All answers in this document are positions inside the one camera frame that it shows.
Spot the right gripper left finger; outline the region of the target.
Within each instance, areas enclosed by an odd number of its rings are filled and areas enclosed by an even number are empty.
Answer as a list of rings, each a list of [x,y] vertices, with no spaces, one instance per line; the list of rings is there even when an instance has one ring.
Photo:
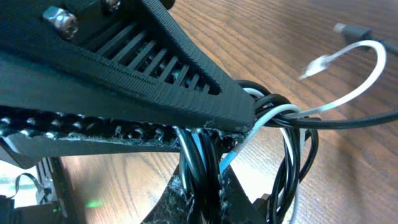
[[[223,174],[215,164],[224,152],[243,140],[254,122],[254,108],[204,114],[127,106],[97,106],[69,110],[1,106],[1,139],[6,152],[21,167],[54,166],[62,156],[129,152],[182,152],[176,127],[198,128],[192,141],[205,152],[206,191],[197,186],[184,192],[182,181],[193,184],[187,162],[177,167],[159,202],[145,218],[147,223],[195,223],[210,200],[210,219],[216,223],[254,223],[260,220],[243,197],[235,174]]]

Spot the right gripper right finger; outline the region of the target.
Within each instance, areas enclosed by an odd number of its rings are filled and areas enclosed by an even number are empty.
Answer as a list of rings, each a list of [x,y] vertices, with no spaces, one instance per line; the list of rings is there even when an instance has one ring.
[[[1,104],[245,132],[253,99],[170,15],[172,1],[2,1]]]

